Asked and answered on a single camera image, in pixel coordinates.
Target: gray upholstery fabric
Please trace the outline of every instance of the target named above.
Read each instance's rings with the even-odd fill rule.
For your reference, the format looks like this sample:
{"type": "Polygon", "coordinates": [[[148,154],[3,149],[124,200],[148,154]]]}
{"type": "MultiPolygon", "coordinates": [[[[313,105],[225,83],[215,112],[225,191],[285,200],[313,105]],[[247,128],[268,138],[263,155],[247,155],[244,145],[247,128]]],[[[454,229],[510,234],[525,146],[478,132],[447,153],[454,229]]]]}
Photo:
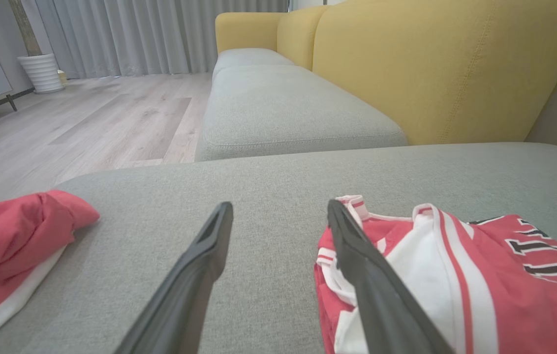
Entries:
{"type": "Polygon", "coordinates": [[[202,354],[322,354],[313,264],[326,203],[364,195],[372,212],[431,202],[462,220],[518,213],[557,239],[557,147],[532,143],[314,152],[109,171],[58,189],[101,213],[76,234],[0,353],[107,354],[224,200],[234,223],[202,354]]]}
{"type": "Polygon", "coordinates": [[[195,161],[407,144],[382,112],[288,65],[223,69],[200,134],[195,161]]]}
{"type": "Polygon", "coordinates": [[[270,49],[242,48],[224,50],[217,57],[217,63],[215,64],[215,69],[213,69],[213,81],[215,81],[215,77],[222,69],[245,65],[294,65],[294,63],[270,49]]]}

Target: gray curtain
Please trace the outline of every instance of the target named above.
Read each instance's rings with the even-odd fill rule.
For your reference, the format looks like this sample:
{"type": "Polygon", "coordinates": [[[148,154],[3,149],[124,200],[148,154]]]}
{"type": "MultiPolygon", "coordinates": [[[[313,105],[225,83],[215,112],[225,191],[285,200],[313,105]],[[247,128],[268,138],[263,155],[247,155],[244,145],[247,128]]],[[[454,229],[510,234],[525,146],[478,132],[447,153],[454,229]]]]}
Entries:
{"type": "Polygon", "coordinates": [[[215,17],[283,12],[287,0],[36,0],[68,78],[209,72],[215,17]]]}

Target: light wood floorboard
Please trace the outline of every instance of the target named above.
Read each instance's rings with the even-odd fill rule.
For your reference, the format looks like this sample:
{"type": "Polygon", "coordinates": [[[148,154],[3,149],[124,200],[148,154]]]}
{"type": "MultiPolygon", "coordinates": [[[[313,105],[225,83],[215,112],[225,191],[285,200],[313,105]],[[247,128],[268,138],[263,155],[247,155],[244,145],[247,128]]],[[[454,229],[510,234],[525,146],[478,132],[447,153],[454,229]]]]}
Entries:
{"type": "Polygon", "coordinates": [[[0,200],[96,171],[193,161],[210,74],[71,80],[0,106],[0,200]]]}

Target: red cloth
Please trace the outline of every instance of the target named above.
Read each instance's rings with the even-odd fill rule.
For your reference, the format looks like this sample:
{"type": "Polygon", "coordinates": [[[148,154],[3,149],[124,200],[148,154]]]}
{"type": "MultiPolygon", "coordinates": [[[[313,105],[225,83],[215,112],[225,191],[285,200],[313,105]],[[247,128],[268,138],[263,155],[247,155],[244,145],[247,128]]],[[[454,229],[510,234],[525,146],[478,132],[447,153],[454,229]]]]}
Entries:
{"type": "Polygon", "coordinates": [[[36,265],[73,242],[72,231],[97,219],[92,206],[64,191],[0,202],[0,304],[36,265]]]}
{"type": "MultiPolygon", "coordinates": [[[[557,354],[557,240],[518,215],[463,223],[423,204],[404,219],[369,213],[360,196],[339,200],[454,352],[557,354]]],[[[362,340],[339,324],[341,312],[355,309],[343,300],[353,294],[337,276],[328,228],[318,247],[314,277],[325,350],[342,353],[347,338],[351,348],[362,340]]]]}

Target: plant stem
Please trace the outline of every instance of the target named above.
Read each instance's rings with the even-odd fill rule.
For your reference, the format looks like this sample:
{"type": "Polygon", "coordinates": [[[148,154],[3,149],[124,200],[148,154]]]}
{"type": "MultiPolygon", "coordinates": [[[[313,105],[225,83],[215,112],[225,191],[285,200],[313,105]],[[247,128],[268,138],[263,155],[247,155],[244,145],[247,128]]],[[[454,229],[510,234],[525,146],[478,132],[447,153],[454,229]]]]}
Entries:
{"type": "Polygon", "coordinates": [[[40,50],[35,34],[33,34],[33,29],[31,29],[31,23],[29,23],[27,13],[25,13],[23,4],[20,1],[21,0],[9,0],[9,6],[11,6],[11,11],[16,17],[16,22],[18,23],[18,28],[20,29],[20,35],[23,36],[25,48],[27,49],[27,55],[30,57],[39,56],[42,54],[42,51],[40,50]]]}

